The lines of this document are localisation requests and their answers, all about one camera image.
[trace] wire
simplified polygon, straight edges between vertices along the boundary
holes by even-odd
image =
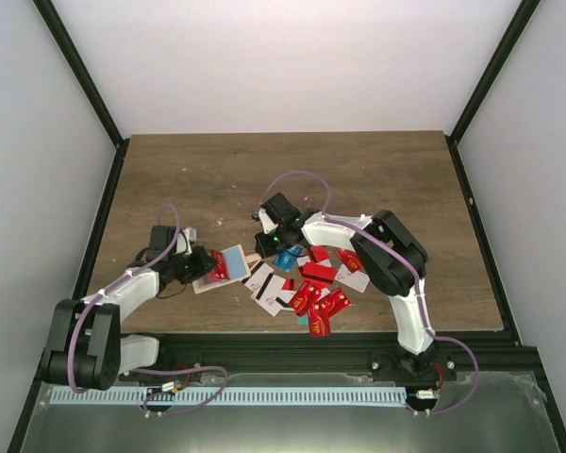
[[[386,253],[388,253],[391,256],[393,256],[394,258],[396,258],[398,261],[400,261],[401,264],[403,264],[407,268],[407,270],[409,272],[411,272],[411,274],[413,275],[413,278],[415,279],[415,295],[417,297],[417,305],[419,307],[419,313],[420,313],[420,317],[422,319],[422,324],[424,325],[425,332],[435,341],[452,343],[452,344],[456,344],[457,346],[461,347],[463,350],[465,350],[465,352],[468,354],[468,356],[470,356],[470,359],[472,360],[472,364],[474,365],[474,384],[472,385],[470,392],[463,399],[461,399],[458,403],[456,403],[456,404],[454,404],[454,405],[452,405],[448,408],[441,409],[439,411],[431,412],[429,415],[440,415],[440,414],[443,414],[443,413],[448,413],[450,411],[453,411],[453,410],[458,409],[461,406],[463,406],[474,394],[474,392],[475,392],[475,390],[478,386],[478,382],[480,380],[480,367],[478,366],[478,360],[476,359],[474,352],[472,351],[472,349],[470,349],[470,347],[467,344],[465,344],[461,340],[458,340],[458,339],[452,338],[452,337],[442,337],[442,336],[436,335],[436,333],[434,333],[432,331],[432,326],[429,324],[429,322],[427,320],[427,316],[425,315],[424,295],[422,293],[422,289],[420,288],[420,284],[419,284],[420,283],[419,274],[417,273],[417,271],[411,265],[410,262],[405,260],[405,258],[403,256],[401,256],[398,252],[396,252],[395,250],[392,250],[389,246],[387,246],[385,243],[379,241],[375,236],[372,236],[368,232],[360,229],[357,226],[354,226],[352,224],[348,224],[348,223],[343,222],[341,220],[332,219],[331,217],[329,217],[329,215],[327,215],[326,209],[329,206],[329,203],[331,202],[331,188],[329,187],[327,182],[321,176],[317,175],[316,173],[307,172],[307,171],[304,171],[304,170],[295,170],[295,171],[284,173],[283,175],[281,175],[277,179],[275,179],[271,183],[271,185],[266,189],[266,191],[264,192],[264,195],[260,198],[260,202],[258,203],[258,208],[262,205],[262,203],[264,202],[264,198],[266,197],[268,192],[273,188],[273,186],[278,181],[283,179],[284,177],[291,176],[291,175],[308,175],[308,176],[315,177],[316,179],[321,181],[321,183],[323,184],[323,186],[325,187],[325,190],[327,192],[327,199],[325,200],[325,204],[321,208],[321,214],[323,215],[323,218],[331,224],[340,225],[342,227],[350,228],[351,230],[353,230],[354,232],[356,232],[357,234],[359,234],[363,238],[374,243],[379,248],[384,250]],[[409,404],[407,404],[407,407],[413,413],[417,412]]]
[[[180,376],[180,375],[190,375],[192,373],[201,373],[204,371],[218,371],[225,376],[225,379],[223,380],[223,383],[220,386],[220,388],[216,392],[214,392],[214,394],[206,398],[201,403],[191,406],[190,408],[183,409],[181,411],[154,412],[154,411],[150,411],[147,408],[147,404],[153,398],[163,394],[169,394],[168,392],[156,392],[154,394],[149,394],[142,402],[142,411],[145,414],[153,413],[155,415],[158,415],[159,413],[161,413],[162,416],[172,416],[172,415],[181,415],[183,413],[189,413],[202,409],[207,404],[211,403],[214,399],[216,399],[218,396],[220,396],[222,392],[225,390],[226,385],[228,384],[228,380],[229,380],[228,372],[222,366],[199,366],[197,368],[189,368],[186,370],[175,370],[175,371],[157,371],[157,370],[147,370],[145,368],[135,368],[134,370],[130,370],[130,373],[141,373],[144,375],[152,375],[152,376]]]
[[[438,371],[438,378],[439,378],[438,392],[440,396],[442,394],[442,384],[444,383],[444,376],[442,375],[442,367],[437,363],[434,363],[432,366],[434,366],[434,369]]]
[[[109,295],[112,291],[119,288],[121,285],[126,283],[132,277],[136,277],[139,274],[146,271],[147,269],[150,269],[151,266],[159,262],[163,257],[165,257],[168,253],[170,253],[170,250],[172,250],[172,248],[176,245],[178,241],[178,233],[180,233],[180,214],[178,213],[176,206],[174,206],[172,203],[164,203],[163,205],[161,205],[158,209],[158,224],[161,225],[161,213],[165,209],[172,210],[176,219],[175,235],[168,244],[168,246],[163,250],[163,252],[157,255],[154,259],[145,263],[142,267],[139,267],[135,270],[126,270],[121,277],[119,277],[114,282],[110,283],[105,289],[100,290],[96,294],[96,296],[90,301],[90,303],[86,305],[84,310],[80,313],[79,318],[77,318],[77,322],[75,323],[74,326],[74,331],[72,332],[72,338],[69,342],[69,350],[67,351],[67,383],[69,384],[69,386],[71,387],[72,391],[75,394],[83,394],[88,390],[77,387],[77,384],[75,383],[74,360],[75,360],[75,347],[77,346],[77,339],[79,338],[80,331],[84,326],[84,322],[86,321],[86,318],[88,318],[88,315],[92,310],[92,307],[94,307],[99,301],[101,301],[101,299]]]
[[[175,295],[183,294],[186,289],[187,289],[187,283],[185,283],[185,286],[183,286],[182,290],[180,290],[178,293],[174,293],[174,294],[170,294],[170,295],[166,295],[166,296],[158,294],[158,295],[156,295],[156,298],[159,299],[159,300],[166,300],[166,299],[169,299],[170,297],[174,297]]]
[[[146,252],[149,249],[149,247],[145,247],[144,249],[142,249],[139,253],[136,254],[136,257],[134,257],[134,261],[140,261],[142,260],[142,256],[144,255],[144,252]]]
[[[296,255],[295,253],[290,252],[289,250],[285,251],[286,253],[290,254],[292,257],[294,258],[303,258],[303,257],[307,257],[308,256],[308,252],[305,253],[304,255],[300,254],[300,255]]]

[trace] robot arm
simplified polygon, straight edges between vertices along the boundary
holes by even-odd
[[[135,269],[165,250],[174,235],[173,226],[154,226],[149,246],[125,270],[130,278],[92,307],[75,348],[75,381],[81,387],[106,390],[118,375],[153,365],[158,357],[159,341],[142,335],[121,339],[120,324],[143,302],[161,293],[174,280],[188,284],[215,267],[216,260],[204,247],[193,246],[196,231],[186,228],[176,239],[175,250],[151,268],[133,274]],[[145,255],[146,261],[142,260],[142,255]],[[55,307],[41,359],[44,382],[67,385],[67,354],[72,331],[79,313],[96,296],[90,294],[81,300],[62,300]]]
[[[351,250],[358,254],[369,278],[375,287],[390,299],[396,324],[398,343],[412,356],[431,356],[433,343],[427,330],[427,311],[424,325],[415,293],[415,284],[421,291],[425,285],[425,263],[427,254],[394,214],[382,210],[374,216],[340,217],[320,211],[307,210],[301,213],[281,193],[267,200],[255,219],[262,223],[263,231],[256,235],[256,251],[270,257],[300,243],[303,246],[329,245]],[[357,234],[353,229],[332,223],[342,221],[362,229],[402,255],[417,270],[420,281],[410,271],[376,244]]]

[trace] playing card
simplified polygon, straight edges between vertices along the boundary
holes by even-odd
[[[354,274],[351,273],[348,268],[343,264],[340,270],[336,274],[336,280],[339,283],[349,286],[353,290],[357,290],[359,293],[364,293],[369,284],[369,277],[367,274],[356,271]]]
[[[282,307],[282,310],[293,311],[289,304],[294,294],[295,291],[281,290],[276,295],[275,301]]]
[[[255,292],[262,287],[262,283],[266,280],[266,277],[273,272],[273,268],[266,264],[264,261],[258,261],[258,263],[252,267],[250,271],[251,276],[242,280],[243,285],[249,288],[250,291]]]
[[[300,258],[297,259],[296,262],[298,264],[298,267],[302,267],[307,262],[310,262],[310,258],[309,257],[300,257]]]
[[[270,274],[264,280],[262,286],[252,294],[252,299],[269,312],[271,316],[276,316],[283,306],[276,301],[282,291],[285,278]]]

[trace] wooden table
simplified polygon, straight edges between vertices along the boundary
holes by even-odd
[[[134,136],[90,291],[118,277],[148,245],[164,202],[178,206],[183,226],[195,227],[206,248],[240,243],[253,253],[259,224],[250,215],[269,183],[293,169],[317,172],[329,182],[332,214],[387,209],[401,219],[429,255],[425,293],[434,328],[503,328],[444,137],[431,131]],[[300,210],[325,201],[320,183],[306,176],[292,176],[275,189]],[[171,216],[165,221],[174,223]],[[179,289],[173,284],[164,295]],[[332,320],[334,331],[396,329],[387,297],[373,285],[364,294],[344,289],[353,307]],[[203,294],[190,285],[179,296],[143,304],[123,330],[307,329],[291,312],[270,316],[249,295],[240,283]]]

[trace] gray wall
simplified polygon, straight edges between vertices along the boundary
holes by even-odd
[[[519,0],[55,0],[126,136],[450,132]]]
[[[31,1],[0,2],[0,452],[71,297],[113,147]]]
[[[526,344],[566,424],[566,1],[541,2],[460,144]]]

